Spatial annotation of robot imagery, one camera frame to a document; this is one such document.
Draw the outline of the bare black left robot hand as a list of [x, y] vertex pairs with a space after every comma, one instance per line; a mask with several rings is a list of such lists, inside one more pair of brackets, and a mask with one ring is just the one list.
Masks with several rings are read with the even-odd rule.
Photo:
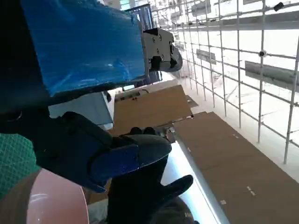
[[0, 3], [0, 131], [33, 143], [37, 165], [102, 193], [108, 179], [166, 157], [162, 137], [113, 137], [77, 112], [52, 118], [49, 106], [174, 72], [173, 35], [143, 30], [133, 14], [94, 0]]

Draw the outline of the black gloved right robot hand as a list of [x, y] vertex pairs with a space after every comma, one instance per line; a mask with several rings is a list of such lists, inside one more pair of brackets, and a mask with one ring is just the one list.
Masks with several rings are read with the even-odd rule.
[[149, 224], [170, 201], [185, 193], [193, 184], [185, 175], [168, 185], [161, 179], [168, 157], [111, 180], [108, 193], [109, 224]]

